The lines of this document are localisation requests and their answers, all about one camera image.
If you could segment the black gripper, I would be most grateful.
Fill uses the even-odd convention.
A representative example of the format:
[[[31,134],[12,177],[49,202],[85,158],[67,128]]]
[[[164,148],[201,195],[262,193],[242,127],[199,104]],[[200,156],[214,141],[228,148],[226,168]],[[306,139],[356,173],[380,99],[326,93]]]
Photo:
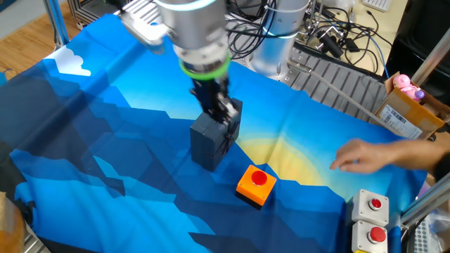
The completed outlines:
[[[212,79],[192,79],[192,82],[191,93],[211,119],[222,124],[230,122],[238,114],[235,103],[229,98],[227,74]]]

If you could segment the person's bare hand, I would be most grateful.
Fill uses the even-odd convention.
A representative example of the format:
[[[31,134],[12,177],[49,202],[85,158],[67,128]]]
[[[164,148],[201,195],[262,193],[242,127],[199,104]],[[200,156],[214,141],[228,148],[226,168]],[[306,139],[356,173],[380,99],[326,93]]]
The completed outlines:
[[[370,174],[391,164],[396,157],[396,151],[391,145],[352,140],[337,150],[330,169]]]

